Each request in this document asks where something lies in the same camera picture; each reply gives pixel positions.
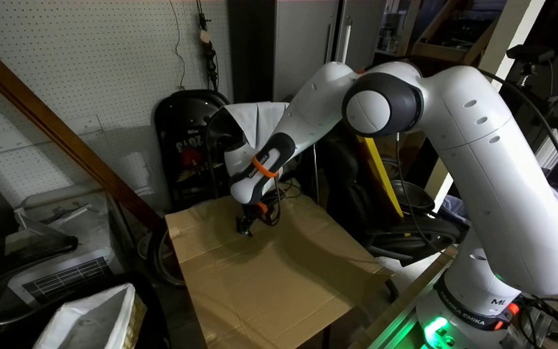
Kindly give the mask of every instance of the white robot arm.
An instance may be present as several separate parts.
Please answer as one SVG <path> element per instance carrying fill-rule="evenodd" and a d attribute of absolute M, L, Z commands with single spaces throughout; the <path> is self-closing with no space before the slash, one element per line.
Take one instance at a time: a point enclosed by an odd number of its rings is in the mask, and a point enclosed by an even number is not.
<path fill-rule="evenodd" d="M 505 332 L 496 331 L 500 314 L 520 290 L 558 294 L 558 199 L 505 102 L 468 66 L 423 78 L 404 62 L 363 75 L 325 64 L 252 163 L 231 177 L 231 194 L 259 201 L 272 174 L 341 118 L 364 137 L 423 130 L 471 217 L 458 257 L 417 306 L 424 327 L 438 317 L 452 325 L 440 338 L 430 334 L 431 347 L 452 338 L 456 347 L 496 348 Z"/>

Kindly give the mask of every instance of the gray cabinet door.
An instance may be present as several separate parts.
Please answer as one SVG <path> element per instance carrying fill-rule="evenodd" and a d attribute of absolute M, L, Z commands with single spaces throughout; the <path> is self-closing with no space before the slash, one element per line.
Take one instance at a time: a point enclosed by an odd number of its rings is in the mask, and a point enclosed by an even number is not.
<path fill-rule="evenodd" d="M 348 42 L 346 64 L 350 68 L 357 70 L 372 64 L 385 4 L 384 0 L 345 0 L 334 60 L 341 60 Z M 350 38 L 347 41 L 348 26 Z"/>
<path fill-rule="evenodd" d="M 295 95 L 331 59 L 339 0 L 277 1 L 273 101 Z"/>

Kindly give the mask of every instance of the wall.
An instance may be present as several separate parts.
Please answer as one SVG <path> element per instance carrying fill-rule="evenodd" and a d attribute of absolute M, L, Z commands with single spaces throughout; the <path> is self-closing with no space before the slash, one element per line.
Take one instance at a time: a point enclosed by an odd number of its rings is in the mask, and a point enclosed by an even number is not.
<path fill-rule="evenodd" d="M 226 2 L 202 6 L 231 100 Z M 194 0 L 0 0 L 0 59 L 153 208 L 168 206 L 152 113 L 181 78 L 207 86 Z M 88 179 L 0 95 L 0 192 L 11 205 Z"/>

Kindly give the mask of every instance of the white bag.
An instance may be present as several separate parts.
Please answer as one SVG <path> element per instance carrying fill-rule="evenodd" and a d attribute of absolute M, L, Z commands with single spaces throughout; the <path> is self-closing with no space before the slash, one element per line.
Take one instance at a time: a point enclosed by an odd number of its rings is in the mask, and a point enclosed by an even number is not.
<path fill-rule="evenodd" d="M 34 349 L 122 349 L 131 320 L 135 287 L 124 284 L 64 303 Z"/>

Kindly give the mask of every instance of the white cloth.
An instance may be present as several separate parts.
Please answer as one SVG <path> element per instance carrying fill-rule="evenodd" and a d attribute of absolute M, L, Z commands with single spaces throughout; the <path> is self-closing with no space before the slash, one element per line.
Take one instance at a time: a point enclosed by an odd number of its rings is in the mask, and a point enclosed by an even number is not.
<path fill-rule="evenodd" d="M 245 141 L 255 150 L 260 150 L 272 135 L 283 112 L 285 102 L 241 103 L 224 106 L 244 133 Z"/>

